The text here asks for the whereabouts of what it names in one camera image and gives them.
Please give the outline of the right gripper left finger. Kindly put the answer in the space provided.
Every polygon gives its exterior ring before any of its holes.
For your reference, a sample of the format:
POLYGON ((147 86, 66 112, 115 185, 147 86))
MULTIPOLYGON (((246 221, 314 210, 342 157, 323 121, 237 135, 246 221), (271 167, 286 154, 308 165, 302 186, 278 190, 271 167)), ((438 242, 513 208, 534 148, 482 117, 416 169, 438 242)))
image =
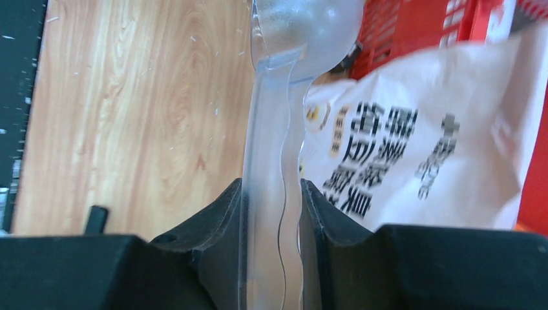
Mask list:
POLYGON ((184 262, 217 309, 239 308, 240 178, 207 207, 151 243, 184 255, 184 262))

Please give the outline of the black bag clip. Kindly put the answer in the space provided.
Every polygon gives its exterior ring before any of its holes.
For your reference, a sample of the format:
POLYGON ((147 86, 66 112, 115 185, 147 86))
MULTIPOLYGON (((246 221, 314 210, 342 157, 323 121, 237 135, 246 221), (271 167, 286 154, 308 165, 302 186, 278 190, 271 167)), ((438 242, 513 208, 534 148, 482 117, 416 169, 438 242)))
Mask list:
POLYGON ((89 209, 89 216, 83 231, 84 235, 103 234, 109 217, 109 210, 106 207, 93 205, 89 209))

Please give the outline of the clear plastic scoop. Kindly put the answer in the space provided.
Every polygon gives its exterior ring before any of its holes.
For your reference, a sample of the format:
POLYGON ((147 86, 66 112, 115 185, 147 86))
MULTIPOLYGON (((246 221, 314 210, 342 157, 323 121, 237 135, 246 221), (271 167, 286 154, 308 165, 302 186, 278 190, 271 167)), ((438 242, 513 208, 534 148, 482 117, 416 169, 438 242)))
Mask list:
POLYGON ((253 1, 255 69, 241 185, 239 309, 301 309, 299 156, 311 84, 354 45, 362 1, 253 1))

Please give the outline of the pink cat litter bag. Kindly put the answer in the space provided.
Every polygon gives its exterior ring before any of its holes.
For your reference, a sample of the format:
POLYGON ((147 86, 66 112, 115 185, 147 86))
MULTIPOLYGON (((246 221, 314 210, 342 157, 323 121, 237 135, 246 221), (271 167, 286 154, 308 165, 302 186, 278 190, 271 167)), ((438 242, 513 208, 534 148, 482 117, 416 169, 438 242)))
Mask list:
POLYGON ((312 87, 302 175, 374 231, 512 229, 547 86, 547 23, 401 57, 312 87))

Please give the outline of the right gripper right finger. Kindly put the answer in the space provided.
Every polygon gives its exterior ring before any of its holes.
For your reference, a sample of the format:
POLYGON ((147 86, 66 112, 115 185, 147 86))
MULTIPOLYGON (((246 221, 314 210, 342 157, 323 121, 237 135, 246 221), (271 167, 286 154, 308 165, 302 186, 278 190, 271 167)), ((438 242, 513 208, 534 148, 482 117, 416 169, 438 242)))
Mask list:
POLYGON ((380 309, 366 240, 373 234, 301 180, 300 255, 303 309, 380 309))

